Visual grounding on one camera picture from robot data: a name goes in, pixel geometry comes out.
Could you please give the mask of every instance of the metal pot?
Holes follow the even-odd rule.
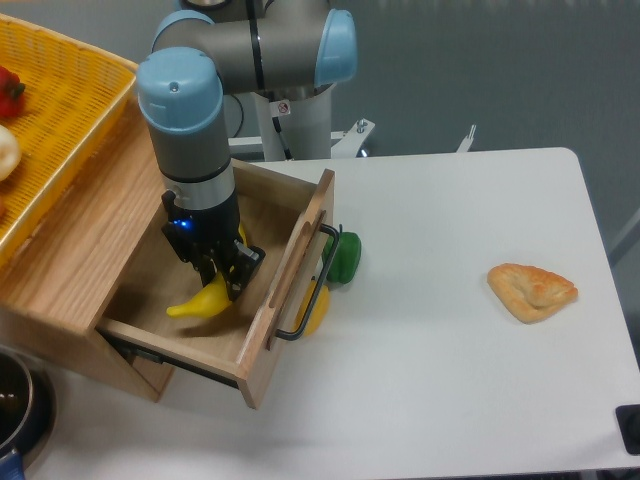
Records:
[[[53,391],[45,373],[0,350],[0,480],[22,478],[22,458],[38,449],[52,420]]]

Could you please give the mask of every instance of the flatbread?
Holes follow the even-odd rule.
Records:
[[[487,282],[511,314],[523,323],[540,322],[578,298],[564,277],[538,267],[505,263],[492,268]]]

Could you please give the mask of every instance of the wooden cabinet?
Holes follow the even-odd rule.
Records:
[[[214,319],[165,309],[200,288],[160,232],[163,191],[137,106],[125,114],[32,238],[0,271],[0,343],[150,400],[174,365],[237,387],[257,408],[331,224],[333,172],[318,184],[234,163],[258,274]]]

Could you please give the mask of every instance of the yellow banana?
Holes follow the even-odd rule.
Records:
[[[227,296],[227,286],[221,273],[213,281],[196,293],[191,300],[182,305],[167,308],[172,318],[199,317],[211,318],[231,305]]]

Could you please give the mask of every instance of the yellow object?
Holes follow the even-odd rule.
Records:
[[[76,177],[122,114],[136,65],[91,45],[0,14],[0,64],[26,85],[25,109],[0,119],[22,160],[0,182],[0,267]]]
[[[304,311],[309,305],[309,301],[311,301],[311,295],[313,294],[313,289],[316,287],[316,281],[311,280],[309,284],[309,288],[307,288],[307,293],[304,295],[304,299],[302,300],[302,304],[300,305],[300,309],[298,310],[298,315],[296,315],[296,325],[294,330],[302,323],[302,317],[304,315]],[[311,335],[314,333],[322,320],[324,320],[325,315],[329,311],[329,305],[331,303],[331,295],[329,294],[329,288],[326,285],[323,285],[320,288],[320,294],[316,299],[316,304],[313,307],[313,311],[311,312],[311,316],[309,317],[309,321],[307,322],[307,327],[304,329],[304,336]]]
[[[243,245],[246,247],[247,245],[249,245],[247,243],[247,234],[244,232],[244,227],[242,226],[242,223],[240,224],[240,226],[238,227],[238,233],[240,233],[240,237],[242,238],[242,243]]]
[[[196,293],[191,300],[182,305],[167,308],[167,315],[172,318],[210,318],[218,315],[229,307],[231,303],[227,296],[224,277],[221,273],[218,273],[213,281]]]

